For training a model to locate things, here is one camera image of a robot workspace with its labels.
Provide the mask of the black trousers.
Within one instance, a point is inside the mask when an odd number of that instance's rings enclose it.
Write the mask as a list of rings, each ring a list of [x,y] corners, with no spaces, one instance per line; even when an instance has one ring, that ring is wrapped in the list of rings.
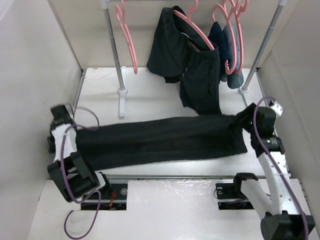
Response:
[[[152,76],[162,77],[148,72]],[[76,145],[95,170],[180,160],[207,160],[247,152],[242,128],[220,108],[219,85],[184,85],[179,98],[196,116],[170,117],[79,130]]]

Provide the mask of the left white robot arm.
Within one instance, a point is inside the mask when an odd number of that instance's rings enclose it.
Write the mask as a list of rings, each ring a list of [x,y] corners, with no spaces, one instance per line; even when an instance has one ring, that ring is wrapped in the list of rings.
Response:
[[[81,204],[91,195],[97,194],[98,199],[111,195],[115,197],[107,176],[93,170],[88,161],[81,155],[76,144],[79,130],[96,131],[100,127],[85,127],[76,123],[75,109],[71,106],[68,111],[65,104],[53,106],[50,112],[53,120],[48,136],[49,151],[54,153],[53,163],[47,166],[47,172],[58,190],[67,202]]]

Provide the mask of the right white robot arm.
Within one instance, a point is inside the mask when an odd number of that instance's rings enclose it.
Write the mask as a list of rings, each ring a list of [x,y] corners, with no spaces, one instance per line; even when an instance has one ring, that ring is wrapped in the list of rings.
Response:
[[[269,192],[265,192],[253,173],[237,173],[231,191],[245,196],[260,218],[265,240],[307,240],[315,227],[312,215],[306,215],[290,185],[282,140],[274,134],[276,118],[282,107],[250,104],[236,116],[236,126],[250,134],[250,144],[265,174]]]

